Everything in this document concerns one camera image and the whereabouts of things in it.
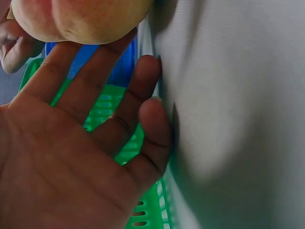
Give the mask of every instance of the white fabric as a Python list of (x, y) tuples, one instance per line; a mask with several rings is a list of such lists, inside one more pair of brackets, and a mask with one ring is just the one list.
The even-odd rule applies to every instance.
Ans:
[(141, 24), (140, 53), (163, 62), (183, 229), (305, 228), (304, 11), (159, 0)]

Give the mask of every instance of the basket hole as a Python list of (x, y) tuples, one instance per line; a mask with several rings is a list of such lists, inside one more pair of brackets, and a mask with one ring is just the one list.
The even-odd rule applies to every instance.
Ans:
[(145, 216), (145, 215), (146, 215), (145, 211), (138, 211), (138, 212), (132, 213), (132, 216)]
[(147, 222), (136, 222), (132, 224), (134, 227), (142, 227), (142, 226), (146, 226)]

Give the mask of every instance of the palm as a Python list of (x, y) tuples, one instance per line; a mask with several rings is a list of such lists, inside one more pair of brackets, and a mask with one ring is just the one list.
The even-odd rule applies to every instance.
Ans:
[[(123, 229), (138, 198), (161, 176), (166, 165), (168, 153), (161, 158), (151, 155), (151, 148), (154, 153), (158, 148), (168, 152), (170, 141), (160, 103), (128, 98), (137, 93), (131, 83), (113, 117), (87, 133), (82, 127), (89, 111), (87, 105), (79, 112), (75, 107), (69, 109), (68, 88), (52, 108), (46, 102), (49, 95), (34, 96), (32, 87), (38, 81), (39, 76), (35, 76), (11, 104), (1, 108), (0, 143), (4, 151), (0, 155), (0, 227)], [(71, 90), (77, 85), (73, 82)], [(143, 101), (152, 93), (153, 85), (145, 83), (144, 87), (146, 92), (138, 94)], [(131, 112), (126, 113), (126, 102), (135, 104)], [(135, 129), (139, 109), (147, 140), (142, 156), (122, 167), (113, 157)], [(150, 128), (147, 113), (155, 116), (153, 124), (165, 126), (161, 128), (168, 135), (163, 137), (165, 142), (159, 143), (153, 136), (159, 130)]]

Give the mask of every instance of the blue plastic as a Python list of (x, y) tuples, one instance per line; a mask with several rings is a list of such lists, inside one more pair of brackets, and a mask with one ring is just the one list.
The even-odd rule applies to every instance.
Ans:
[[(45, 54), (46, 56), (51, 52), (53, 47), (56, 45), (55, 42), (46, 43)], [(81, 67), (90, 59), (92, 54), (98, 48), (98, 45), (84, 45), (76, 55), (70, 71), (68, 73), (68, 79), (73, 79)], [(127, 87), (137, 60), (137, 39), (134, 39), (129, 45), (125, 53), (119, 59), (115, 68), (113, 69), (107, 84)]]

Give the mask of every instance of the skin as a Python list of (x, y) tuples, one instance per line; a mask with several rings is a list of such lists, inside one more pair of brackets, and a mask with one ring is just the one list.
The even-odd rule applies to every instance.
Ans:
[[(160, 62), (143, 56), (114, 114), (92, 133), (82, 125), (112, 67), (135, 35), (101, 46), (65, 91), (79, 44), (62, 42), (10, 104), (0, 107), (1, 229), (124, 229), (138, 199), (164, 173), (172, 142), (162, 102), (151, 99)], [(138, 122), (141, 152), (113, 158)]]
[(41, 53), (44, 43), (28, 35), (16, 21), (7, 20), (7, 13), (0, 21), (0, 60), (6, 73), (15, 73)]

